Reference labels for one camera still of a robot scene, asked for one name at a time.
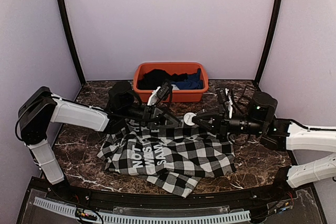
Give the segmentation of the black white plaid shirt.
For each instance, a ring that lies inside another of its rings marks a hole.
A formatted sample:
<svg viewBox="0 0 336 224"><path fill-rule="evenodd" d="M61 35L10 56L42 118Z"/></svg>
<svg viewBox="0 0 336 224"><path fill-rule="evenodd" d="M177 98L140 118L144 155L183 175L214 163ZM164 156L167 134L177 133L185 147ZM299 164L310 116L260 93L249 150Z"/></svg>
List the black white plaid shirt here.
<svg viewBox="0 0 336 224"><path fill-rule="evenodd" d="M138 176L183 198L202 178L236 171L231 143L197 125L151 130L127 120L106 136L97 157L109 172Z"/></svg>

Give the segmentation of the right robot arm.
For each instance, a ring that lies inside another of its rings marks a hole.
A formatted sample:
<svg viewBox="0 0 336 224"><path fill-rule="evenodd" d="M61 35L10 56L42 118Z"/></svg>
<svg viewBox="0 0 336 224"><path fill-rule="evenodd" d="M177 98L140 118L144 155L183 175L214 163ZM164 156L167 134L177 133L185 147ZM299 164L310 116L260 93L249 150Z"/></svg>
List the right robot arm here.
<svg viewBox="0 0 336 224"><path fill-rule="evenodd" d="M233 96L227 90L218 95L219 107L194 114L187 113L184 122L198 125L219 138L229 134L247 134L260 138L260 144L273 151L313 150L330 152L330 155L303 165L280 168L268 188L273 200L280 199L288 188L335 179L335 128L306 126L293 119L275 116L278 101L265 92L256 91L246 115L233 113Z"/></svg>

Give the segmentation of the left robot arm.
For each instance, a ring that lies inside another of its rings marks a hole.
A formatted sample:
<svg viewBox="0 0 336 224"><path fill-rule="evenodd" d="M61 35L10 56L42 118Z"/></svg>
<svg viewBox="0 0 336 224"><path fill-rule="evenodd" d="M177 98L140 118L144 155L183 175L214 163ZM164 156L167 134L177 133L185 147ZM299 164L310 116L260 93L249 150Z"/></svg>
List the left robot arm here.
<svg viewBox="0 0 336 224"><path fill-rule="evenodd" d="M53 94L48 87L40 87L18 111L15 136L29 148L47 181L54 185L54 193L63 201L74 197L74 189L68 185L48 143L50 123L75 125L107 134L121 130L127 120L134 120L151 130L171 129L182 124L168 107L158 106L164 100L172 102L173 90L169 82L152 91L147 103L142 103L128 81L117 82L108 95L107 106L102 109L67 100Z"/></svg>

